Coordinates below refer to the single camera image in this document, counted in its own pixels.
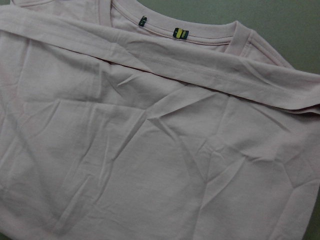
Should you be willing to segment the pink Snoopy t-shirt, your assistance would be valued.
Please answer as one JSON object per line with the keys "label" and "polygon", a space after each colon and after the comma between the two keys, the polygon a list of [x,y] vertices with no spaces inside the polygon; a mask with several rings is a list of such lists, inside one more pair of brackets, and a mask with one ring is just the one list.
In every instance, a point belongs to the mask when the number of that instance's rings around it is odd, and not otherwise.
{"label": "pink Snoopy t-shirt", "polygon": [[135,0],[0,8],[0,231],[13,240],[301,240],[320,77],[238,21]]}

